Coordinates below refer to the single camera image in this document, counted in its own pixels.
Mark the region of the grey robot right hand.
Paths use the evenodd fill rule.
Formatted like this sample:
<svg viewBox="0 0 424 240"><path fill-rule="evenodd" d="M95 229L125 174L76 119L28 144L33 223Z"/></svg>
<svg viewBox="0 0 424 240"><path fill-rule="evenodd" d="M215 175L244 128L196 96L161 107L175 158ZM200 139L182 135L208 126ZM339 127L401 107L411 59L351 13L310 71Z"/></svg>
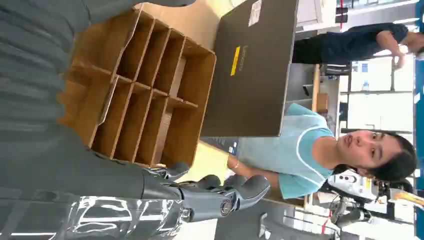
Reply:
<svg viewBox="0 0 424 240"><path fill-rule="evenodd" d="M263 176L215 175L176 183L187 171L109 160L68 129L0 134L3 240L171 240L186 223L255 205Z"/></svg>

